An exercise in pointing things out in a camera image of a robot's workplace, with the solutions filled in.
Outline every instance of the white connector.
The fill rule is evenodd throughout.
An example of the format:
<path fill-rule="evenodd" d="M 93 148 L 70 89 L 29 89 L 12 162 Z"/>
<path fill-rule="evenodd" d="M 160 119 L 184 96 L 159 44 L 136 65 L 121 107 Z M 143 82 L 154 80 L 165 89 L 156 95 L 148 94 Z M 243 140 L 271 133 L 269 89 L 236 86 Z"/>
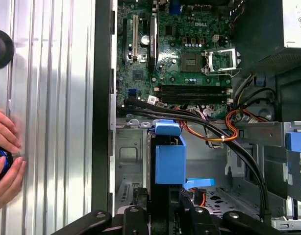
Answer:
<path fill-rule="evenodd" d="M 214 36 L 213 36 L 213 38 L 212 38 L 212 42 L 213 43 L 216 43 L 216 42 L 218 42 L 219 41 L 219 34 L 215 34 Z"/>

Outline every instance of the metal bracket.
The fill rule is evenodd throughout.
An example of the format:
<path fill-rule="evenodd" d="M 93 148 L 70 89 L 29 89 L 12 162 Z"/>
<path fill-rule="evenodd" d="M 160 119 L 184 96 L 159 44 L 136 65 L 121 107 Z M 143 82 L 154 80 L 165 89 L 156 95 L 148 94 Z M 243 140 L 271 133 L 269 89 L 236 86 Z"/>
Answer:
<path fill-rule="evenodd" d="M 139 120 L 132 119 L 127 123 L 127 126 L 142 128 L 142 129 L 149 129 L 149 128 L 151 128 L 151 123 L 145 121 L 145 122 L 141 122 L 141 124 L 140 124 Z"/>

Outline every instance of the blue tab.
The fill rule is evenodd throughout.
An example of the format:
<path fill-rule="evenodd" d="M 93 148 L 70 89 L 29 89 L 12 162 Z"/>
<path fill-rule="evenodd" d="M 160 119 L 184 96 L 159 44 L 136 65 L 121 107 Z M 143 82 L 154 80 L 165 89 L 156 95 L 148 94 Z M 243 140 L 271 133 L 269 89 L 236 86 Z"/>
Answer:
<path fill-rule="evenodd" d="M 188 190 L 190 188 L 200 188 L 200 187 L 210 187 L 215 185 L 214 179 L 199 179 L 199 178 L 190 178 L 187 179 L 183 187 Z"/>
<path fill-rule="evenodd" d="M 301 133 L 300 132 L 287 133 L 286 147 L 290 151 L 301 152 Z"/>
<path fill-rule="evenodd" d="M 155 123 L 155 134 L 160 136 L 180 136 L 181 129 L 173 120 L 159 120 Z"/>
<path fill-rule="evenodd" d="M 183 185 L 186 170 L 186 144 L 179 137 L 179 145 L 157 145 L 155 183 L 163 185 Z"/>

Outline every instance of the ventilation holes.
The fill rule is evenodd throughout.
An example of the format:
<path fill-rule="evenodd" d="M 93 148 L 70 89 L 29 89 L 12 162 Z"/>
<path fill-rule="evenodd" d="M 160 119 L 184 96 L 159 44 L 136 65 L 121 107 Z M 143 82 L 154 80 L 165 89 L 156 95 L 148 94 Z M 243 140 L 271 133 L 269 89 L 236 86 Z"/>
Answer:
<path fill-rule="evenodd" d="M 123 189 L 123 193 L 122 193 L 121 202 L 124 202 L 126 200 L 126 194 L 127 194 L 127 189 L 128 188 L 129 188 L 129 186 L 125 185 L 125 188 Z"/>

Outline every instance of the metal side panel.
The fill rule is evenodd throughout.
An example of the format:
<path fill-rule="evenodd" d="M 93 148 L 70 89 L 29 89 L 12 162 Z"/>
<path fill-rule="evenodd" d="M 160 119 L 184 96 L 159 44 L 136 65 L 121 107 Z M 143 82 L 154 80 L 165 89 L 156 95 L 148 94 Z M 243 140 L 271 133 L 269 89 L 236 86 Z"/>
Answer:
<path fill-rule="evenodd" d="M 27 160 L 0 235 L 49 235 L 91 210 L 94 19 L 95 0 L 0 0 L 0 30 L 15 43 L 0 110 Z"/>

